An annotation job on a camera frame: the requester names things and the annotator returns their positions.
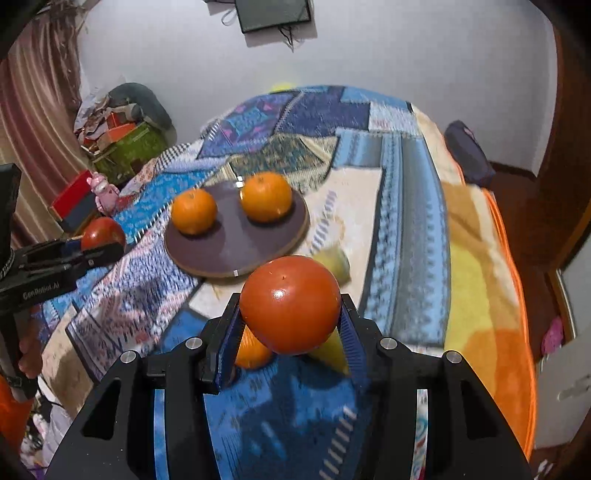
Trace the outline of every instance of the striped curtain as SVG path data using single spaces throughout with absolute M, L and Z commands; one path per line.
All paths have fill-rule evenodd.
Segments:
M 61 235 L 47 208 L 87 168 L 72 133 L 80 105 L 76 13 L 70 0 L 53 2 L 0 63 L 0 163 L 22 170 L 13 248 Z

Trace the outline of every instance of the yellow blanket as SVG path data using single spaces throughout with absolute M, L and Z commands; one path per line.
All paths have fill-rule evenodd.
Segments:
M 443 183 L 452 266 L 446 350 L 468 360 L 526 456 L 533 448 L 535 380 L 521 282 L 494 198 Z

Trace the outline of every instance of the plate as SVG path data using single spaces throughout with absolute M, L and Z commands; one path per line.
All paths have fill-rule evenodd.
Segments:
M 292 189 L 291 210 L 278 222 L 255 223 L 242 210 L 242 185 L 241 181 L 225 181 L 203 187 L 217 203 L 216 222 L 203 235 L 183 235 L 168 223 L 164 246 L 181 270 L 195 277 L 238 277 L 282 257 L 304 237 L 310 215 L 301 193 Z

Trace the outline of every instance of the tomato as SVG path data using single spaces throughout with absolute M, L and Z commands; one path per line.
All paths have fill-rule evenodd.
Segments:
M 90 250 L 103 245 L 119 242 L 125 246 L 125 233 L 120 224 L 109 217 L 100 217 L 92 220 L 84 230 L 80 247 L 82 250 Z
M 252 333 L 275 353 L 299 355 L 323 344 L 340 315 L 339 284 L 308 257 L 282 257 L 257 268 L 240 295 Z

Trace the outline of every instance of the white wall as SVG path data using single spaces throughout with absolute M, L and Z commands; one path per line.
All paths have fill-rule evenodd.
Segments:
M 537 172 L 556 49 L 528 0 L 315 0 L 315 25 L 300 27 L 308 38 L 295 53 L 277 31 L 244 36 L 237 21 L 225 27 L 222 8 L 102 0 L 79 39 L 90 86 L 120 74 L 147 85 L 179 141 L 279 82 L 359 86 L 411 101 L 442 130 L 459 118 L 491 161 Z

